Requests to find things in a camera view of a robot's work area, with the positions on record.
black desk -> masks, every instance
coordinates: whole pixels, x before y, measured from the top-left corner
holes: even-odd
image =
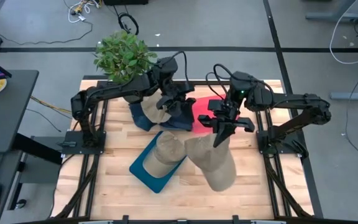
[[[11,70],[12,78],[0,92],[0,184],[2,195],[0,218],[8,200],[9,191],[20,164],[23,152],[61,164],[60,153],[19,133],[20,123],[30,100],[39,72],[36,70]]]

blue tray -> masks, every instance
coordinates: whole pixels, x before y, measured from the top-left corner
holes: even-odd
[[[144,159],[147,154],[153,149],[157,142],[157,138],[163,133],[160,131],[153,140],[149,143],[149,145],[143,150],[140,156],[135,160],[135,162],[129,167],[129,172],[134,174],[140,181],[142,181],[146,186],[148,186],[154,193],[160,193],[161,190],[168,183],[169,179],[175,173],[175,171],[179,168],[180,164],[186,159],[184,157],[176,167],[174,167],[171,172],[161,178],[155,178],[150,175],[143,166]]]

beige hat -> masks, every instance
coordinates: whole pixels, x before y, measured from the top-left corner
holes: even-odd
[[[164,131],[143,161],[144,169],[153,177],[167,175],[186,156],[183,143],[169,131]]]
[[[213,147],[216,134],[185,141],[187,156],[198,166],[214,191],[229,188],[236,179],[236,166],[229,150],[229,138]]]
[[[163,106],[163,109],[157,109],[157,102],[162,98],[161,92],[156,91],[150,97],[145,97],[140,105],[142,106],[143,113],[153,123],[163,123],[171,118],[171,115],[166,113],[167,108]]]

concrete floor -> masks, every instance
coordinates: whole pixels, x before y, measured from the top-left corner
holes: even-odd
[[[76,3],[67,0],[69,5]],[[307,2],[271,0],[273,18],[282,47],[328,47],[334,24],[307,21],[307,11],[328,11],[340,1]],[[140,25],[139,38],[156,47],[237,46],[273,47],[264,5],[259,0],[150,0],[146,6],[128,6]],[[352,12],[358,12],[358,2]],[[17,45],[5,41],[3,47],[94,47],[102,37],[118,30],[115,15],[106,7],[91,8],[85,14],[94,23],[93,32],[67,44]],[[53,41],[79,37],[87,24],[67,21],[62,1],[6,0],[0,10],[0,34],[16,40]],[[340,25],[335,47],[358,47],[352,25]],[[173,52],[157,52],[159,57]],[[232,71],[248,72],[259,79],[282,79],[277,56],[271,52],[187,52],[190,78],[204,78],[215,63]],[[337,54],[341,60],[358,60],[358,54]],[[59,107],[70,108],[83,75],[98,74],[89,52],[1,53],[0,65],[6,69],[40,71],[33,95]],[[347,143],[344,133],[345,101],[329,100],[331,91],[350,91],[358,79],[358,64],[342,65],[329,53],[285,53],[285,63],[295,93],[316,93],[331,103],[332,120],[324,126],[304,129],[306,143],[325,218],[358,220],[358,153]],[[183,78],[183,60],[175,78]],[[29,108],[43,113],[63,132],[54,130],[39,115],[25,114],[19,131],[27,136],[64,136],[70,120],[31,102]],[[349,107],[349,135],[358,147],[358,102]],[[21,198],[33,205],[4,212],[1,223],[40,220],[47,217],[53,184],[28,185]]]

white cable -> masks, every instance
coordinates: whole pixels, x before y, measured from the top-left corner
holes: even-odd
[[[335,57],[334,55],[334,52],[332,50],[332,45],[333,45],[333,40],[334,40],[334,36],[335,36],[335,32],[336,32],[336,28],[338,27],[338,24],[340,23],[341,19],[343,18],[343,16],[348,12],[348,10],[354,5],[354,3],[349,6],[349,8],[346,10],[346,12],[344,12],[344,14],[339,18],[338,22],[336,23],[335,25],[335,28],[334,28],[334,32],[333,32],[333,36],[331,37],[331,41],[329,43],[329,51],[331,52],[331,55],[333,55],[333,57],[335,58],[335,60],[339,63],[342,63],[344,65],[352,65],[352,64],[355,64],[355,63],[358,63],[358,61],[356,62],[343,62],[341,60],[339,60],[338,58]]]
[[[77,6],[77,5],[81,4],[81,3],[82,3],[82,0],[81,0],[79,3],[72,5],[72,6],[68,9],[68,21],[69,21],[69,22],[71,22],[71,23],[76,23],[76,22],[80,22],[80,21],[81,21],[81,19],[77,19],[76,21],[71,21],[71,19],[70,19],[71,10],[72,10],[75,6]],[[85,12],[86,12],[87,14],[89,14],[89,13],[91,12],[91,9],[90,9],[89,6],[94,6],[94,4],[93,4],[93,3],[90,3],[90,2],[87,2],[87,3],[85,3],[84,6],[83,6],[83,9],[85,9]]]

